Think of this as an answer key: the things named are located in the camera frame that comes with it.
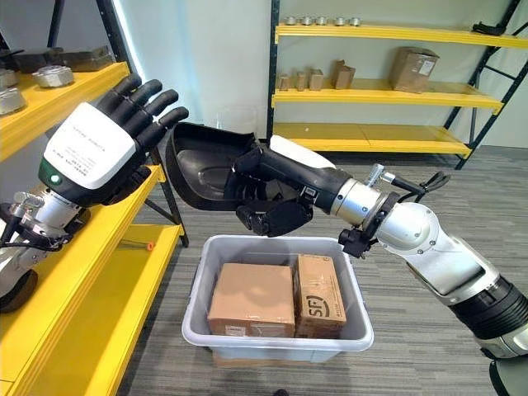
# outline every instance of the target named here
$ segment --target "cardboard box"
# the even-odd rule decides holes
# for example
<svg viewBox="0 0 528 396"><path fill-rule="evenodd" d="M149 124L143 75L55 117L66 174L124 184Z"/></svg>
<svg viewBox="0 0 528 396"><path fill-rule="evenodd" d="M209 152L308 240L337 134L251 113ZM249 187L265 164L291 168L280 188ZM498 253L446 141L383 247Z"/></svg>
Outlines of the cardboard box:
<svg viewBox="0 0 528 396"><path fill-rule="evenodd" d="M224 264L207 319L220 336L293 337L291 268Z"/></svg>
<svg viewBox="0 0 528 396"><path fill-rule="evenodd" d="M335 89L349 89L356 70L345 65L344 60L337 60L333 66L331 83Z"/></svg>
<svg viewBox="0 0 528 396"><path fill-rule="evenodd" d="M389 73L390 86L396 91L424 92L438 59L429 49L400 47Z"/></svg>
<svg viewBox="0 0 528 396"><path fill-rule="evenodd" d="M299 254L295 270L295 336L339 338L347 316L332 258Z"/></svg>
<svg viewBox="0 0 528 396"><path fill-rule="evenodd" d="M290 76L281 74L279 76L279 91L288 91L290 89Z"/></svg>
<svg viewBox="0 0 528 396"><path fill-rule="evenodd" d="M304 91L306 88L306 73L305 72L297 72L297 91Z"/></svg>
<svg viewBox="0 0 528 396"><path fill-rule="evenodd" d="M310 70L310 79L308 83L310 91L321 91L323 88L323 72L318 68Z"/></svg>

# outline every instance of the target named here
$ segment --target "plastic bin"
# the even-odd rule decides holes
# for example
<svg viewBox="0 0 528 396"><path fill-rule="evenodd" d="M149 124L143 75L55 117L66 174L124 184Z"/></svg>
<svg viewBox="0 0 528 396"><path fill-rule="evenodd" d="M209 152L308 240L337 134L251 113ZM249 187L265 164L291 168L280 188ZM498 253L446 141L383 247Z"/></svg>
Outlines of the plastic bin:
<svg viewBox="0 0 528 396"><path fill-rule="evenodd" d="M333 259L347 319L340 339L232 337L210 333L207 313L220 269L225 262L293 266L299 253L330 256ZM209 347L224 359L323 362L339 352L364 351L374 341L372 325L349 257L342 252L341 245L334 238L239 235L209 238L196 269L181 332L190 344Z"/></svg>

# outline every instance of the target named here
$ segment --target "robot finger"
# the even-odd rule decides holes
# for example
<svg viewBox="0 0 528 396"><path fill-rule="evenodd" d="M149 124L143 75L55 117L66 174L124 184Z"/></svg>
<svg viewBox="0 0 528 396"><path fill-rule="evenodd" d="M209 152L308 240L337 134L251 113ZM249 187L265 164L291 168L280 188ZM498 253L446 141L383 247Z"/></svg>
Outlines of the robot finger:
<svg viewBox="0 0 528 396"><path fill-rule="evenodd" d="M107 116L118 107L118 105L127 97L135 88L141 85L141 77L137 74L131 74L123 78L115 87L106 93L97 104L97 109Z"/></svg>
<svg viewBox="0 0 528 396"><path fill-rule="evenodd" d="M130 136L135 138L139 132L147 128L153 120L153 116L165 110L165 108L178 100L178 94L173 89L162 92L151 101L144 109L138 111L132 118L125 122L123 129L126 130Z"/></svg>
<svg viewBox="0 0 528 396"><path fill-rule="evenodd" d="M148 152L160 142L169 129L188 116L189 111L185 107L170 110L158 122L152 123L146 130L143 130L136 137L136 141L145 152Z"/></svg>
<svg viewBox="0 0 528 396"><path fill-rule="evenodd" d="M124 99L118 107L108 116L118 125L123 125L140 111L147 100L162 90L162 84L158 80L150 80L136 89L129 97Z"/></svg>

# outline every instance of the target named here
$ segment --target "yellow shelf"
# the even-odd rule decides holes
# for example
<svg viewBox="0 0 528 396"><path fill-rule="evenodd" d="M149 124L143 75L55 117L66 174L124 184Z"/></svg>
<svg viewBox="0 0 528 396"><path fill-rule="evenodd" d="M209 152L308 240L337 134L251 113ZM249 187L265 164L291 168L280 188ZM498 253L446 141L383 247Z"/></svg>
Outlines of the yellow shelf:
<svg viewBox="0 0 528 396"><path fill-rule="evenodd" d="M470 149L441 126L277 123L273 133L314 151L443 153Z"/></svg>
<svg viewBox="0 0 528 396"><path fill-rule="evenodd" d="M394 91L386 80L357 78L351 89L333 89L328 80L321 91L275 90L271 105L278 102L341 102L341 103L389 103L394 105L433 105L482 107L497 114L502 103L460 82L429 82L422 93Z"/></svg>
<svg viewBox="0 0 528 396"><path fill-rule="evenodd" d="M152 252L120 250L50 352L27 394L115 394L182 226L132 225L125 238L155 241Z"/></svg>
<svg viewBox="0 0 528 396"><path fill-rule="evenodd" d="M14 382L11 394L28 394L149 192L165 180L159 166L151 170L134 194L92 210L87 226L71 244L35 267L39 283L31 299L16 312L0 315L0 380Z"/></svg>
<svg viewBox="0 0 528 396"><path fill-rule="evenodd" d="M472 31L450 31L447 29L431 29L426 27L405 26L287 26L278 25L275 33L275 43L282 36L316 36L316 37L360 37L365 39L395 39L435 41L439 43L458 43L471 45L491 45L495 47L510 47L528 49L528 39L513 35L483 35Z"/></svg>
<svg viewBox="0 0 528 396"><path fill-rule="evenodd" d="M112 64L92 73L74 73L72 85L40 88L30 74L19 74L16 87L26 99L26 108L0 117L0 161L68 116L81 102L92 101L129 74L125 63Z"/></svg>

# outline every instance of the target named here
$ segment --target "white robotic hand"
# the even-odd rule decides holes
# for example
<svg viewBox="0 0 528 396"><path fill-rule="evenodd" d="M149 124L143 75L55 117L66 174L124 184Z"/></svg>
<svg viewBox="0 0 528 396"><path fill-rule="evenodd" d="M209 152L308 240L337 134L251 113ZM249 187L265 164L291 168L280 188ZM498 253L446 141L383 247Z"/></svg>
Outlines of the white robotic hand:
<svg viewBox="0 0 528 396"><path fill-rule="evenodd" d="M20 307L36 285L31 268L59 250L86 223L87 208L112 205L134 192L149 176L149 151L178 121L185 107L154 121L178 95L158 80L141 85L124 78L97 107L79 105L56 130L40 163L43 184L15 194L0 209L0 311Z"/></svg>

